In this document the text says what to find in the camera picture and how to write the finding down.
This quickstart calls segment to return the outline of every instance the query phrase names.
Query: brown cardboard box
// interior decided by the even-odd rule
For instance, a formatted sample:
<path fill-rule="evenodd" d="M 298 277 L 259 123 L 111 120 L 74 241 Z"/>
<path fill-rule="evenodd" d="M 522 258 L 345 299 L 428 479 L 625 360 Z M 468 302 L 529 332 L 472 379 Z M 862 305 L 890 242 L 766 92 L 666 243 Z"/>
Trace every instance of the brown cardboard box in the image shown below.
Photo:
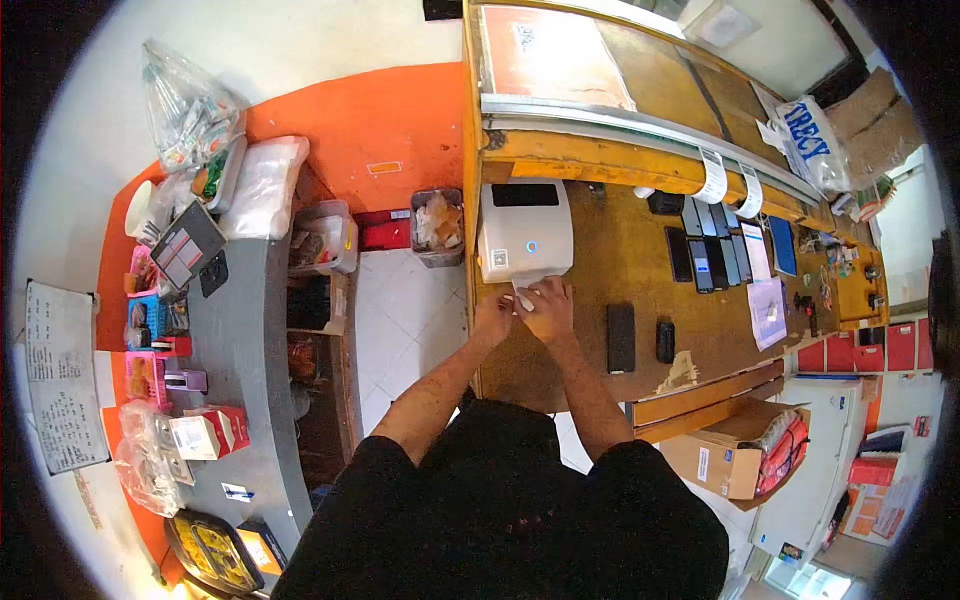
<path fill-rule="evenodd" d="M 897 92 L 893 75 L 880 68 L 825 113 L 847 151 L 854 190 L 870 187 L 924 143 L 913 109 Z"/>
<path fill-rule="evenodd" d="M 330 320 L 322 330 L 287 328 L 287 331 L 344 335 L 347 331 L 347 303 L 350 297 L 350 278 L 336 271 L 330 272 Z"/>
<path fill-rule="evenodd" d="M 769 493 L 754 497 L 762 452 L 739 446 L 760 438 L 770 422 L 784 411 L 796 410 L 809 424 L 810 412 L 802 407 L 752 399 L 732 417 L 661 442 L 660 452 L 683 479 L 728 498 L 741 511 L 749 511 L 773 496 L 800 463 Z"/>

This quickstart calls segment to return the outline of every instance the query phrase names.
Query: wrapped package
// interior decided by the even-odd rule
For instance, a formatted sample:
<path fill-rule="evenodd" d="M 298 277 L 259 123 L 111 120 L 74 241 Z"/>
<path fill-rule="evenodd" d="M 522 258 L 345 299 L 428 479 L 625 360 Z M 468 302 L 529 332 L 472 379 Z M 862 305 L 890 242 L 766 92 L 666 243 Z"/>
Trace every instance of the wrapped package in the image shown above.
<path fill-rule="evenodd" d="M 870 189 L 924 143 L 910 103 L 897 91 L 893 75 L 880 68 L 826 114 L 850 159 L 854 190 Z"/>
<path fill-rule="evenodd" d="M 780 121 L 775 126 L 786 129 L 780 135 L 787 145 L 787 159 L 800 171 L 798 175 L 820 192 L 849 190 L 847 153 L 813 97 L 801 96 L 778 106 L 777 116 Z"/>
<path fill-rule="evenodd" d="M 147 116 L 165 172 L 203 165 L 244 133 L 244 111 L 211 75 L 153 40 L 143 54 Z"/>
<path fill-rule="evenodd" d="M 310 152 L 305 137 L 286 135 L 247 148 L 230 208 L 220 218 L 228 240 L 278 240 L 290 229 L 294 188 Z"/>

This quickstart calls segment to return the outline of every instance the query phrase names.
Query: white tile floor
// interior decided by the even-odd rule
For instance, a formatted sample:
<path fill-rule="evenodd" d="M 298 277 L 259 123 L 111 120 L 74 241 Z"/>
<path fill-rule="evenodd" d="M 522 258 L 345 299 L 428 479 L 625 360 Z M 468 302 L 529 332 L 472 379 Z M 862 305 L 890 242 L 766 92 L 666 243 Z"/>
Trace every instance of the white tile floor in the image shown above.
<path fill-rule="evenodd" d="M 467 282 L 463 265 L 427 269 L 409 250 L 363 252 L 359 270 L 357 377 L 370 435 L 393 400 L 467 340 Z M 593 462 L 570 413 L 554 421 L 564 464 L 586 473 Z"/>

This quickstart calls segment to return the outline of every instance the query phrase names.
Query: bag with blue text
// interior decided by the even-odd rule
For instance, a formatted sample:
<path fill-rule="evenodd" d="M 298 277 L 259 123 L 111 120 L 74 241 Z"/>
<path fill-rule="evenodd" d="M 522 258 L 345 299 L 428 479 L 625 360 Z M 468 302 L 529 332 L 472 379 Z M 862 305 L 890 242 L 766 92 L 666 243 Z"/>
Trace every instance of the bag with blue text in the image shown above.
<path fill-rule="evenodd" d="M 777 107 L 780 122 L 776 128 L 788 140 L 787 162 L 790 168 L 821 193 L 850 189 L 847 153 L 837 139 L 833 126 L 812 96 Z"/>

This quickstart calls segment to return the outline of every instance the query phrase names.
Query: white wall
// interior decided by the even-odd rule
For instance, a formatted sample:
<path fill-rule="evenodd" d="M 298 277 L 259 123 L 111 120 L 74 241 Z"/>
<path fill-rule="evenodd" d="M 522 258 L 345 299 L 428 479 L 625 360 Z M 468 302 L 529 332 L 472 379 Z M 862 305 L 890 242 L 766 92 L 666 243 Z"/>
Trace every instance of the white wall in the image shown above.
<path fill-rule="evenodd" d="M 929 148 L 924 144 L 903 165 L 888 175 L 895 177 L 922 165 L 922 171 L 897 184 L 894 200 L 876 216 L 880 251 L 887 275 L 887 301 L 901 304 L 926 298 L 932 240 L 945 227 L 944 210 Z"/>
<path fill-rule="evenodd" d="M 424 22 L 420 0 L 137 0 L 119 5 L 74 64 L 35 146 L 22 192 L 12 314 L 5 315 L 5 323 L 17 331 L 25 321 L 27 277 L 82 292 L 96 288 L 113 197 L 156 159 L 140 82 L 140 44 L 149 37 L 258 104 L 369 70 L 460 60 L 461 22 Z M 29 411 L 29 397 L 22 391 L 20 396 Z M 112 391 L 100 399 L 112 404 Z M 73 475 L 46 474 L 35 437 L 36 432 L 28 435 L 39 460 L 39 485 L 49 494 L 62 536 L 79 549 L 105 594 L 124 600 L 167 597 L 154 583 L 155 567 L 136 534 L 112 465 L 83 469 L 106 524 L 98 530 Z"/>
<path fill-rule="evenodd" d="M 694 32 L 724 4 L 753 19 L 759 29 L 716 48 Z M 690 41 L 738 67 L 787 100 L 823 79 L 847 55 L 843 44 L 809 0 L 715 0 L 691 2 L 680 18 Z"/>

